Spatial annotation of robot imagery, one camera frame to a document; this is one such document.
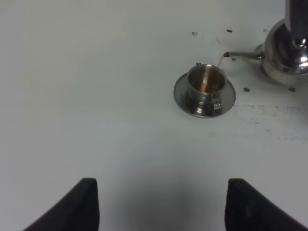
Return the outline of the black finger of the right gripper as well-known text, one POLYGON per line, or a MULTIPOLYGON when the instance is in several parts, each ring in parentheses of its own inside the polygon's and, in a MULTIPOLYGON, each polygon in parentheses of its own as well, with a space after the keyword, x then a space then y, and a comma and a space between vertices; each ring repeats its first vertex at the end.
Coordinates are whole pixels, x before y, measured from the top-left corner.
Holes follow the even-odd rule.
POLYGON ((284 21, 292 39, 307 39, 308 0, 286 0, 284 21))

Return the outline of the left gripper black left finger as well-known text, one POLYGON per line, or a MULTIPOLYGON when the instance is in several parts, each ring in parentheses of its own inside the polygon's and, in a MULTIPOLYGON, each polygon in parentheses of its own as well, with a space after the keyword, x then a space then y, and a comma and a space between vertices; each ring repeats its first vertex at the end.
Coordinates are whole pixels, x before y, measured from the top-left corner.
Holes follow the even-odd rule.
POLYGON ((26 231, 97 231, 100 225, 95 178, 80 180, 57 204, 26 231))

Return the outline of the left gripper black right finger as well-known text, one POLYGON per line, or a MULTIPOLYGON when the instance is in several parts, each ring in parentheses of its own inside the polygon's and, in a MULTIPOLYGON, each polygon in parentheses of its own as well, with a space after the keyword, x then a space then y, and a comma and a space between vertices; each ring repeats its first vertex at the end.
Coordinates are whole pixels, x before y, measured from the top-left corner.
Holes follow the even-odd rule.
POLYGON ((229 179, 225 216, 227 231, 305 231, 244 179, 229 179))

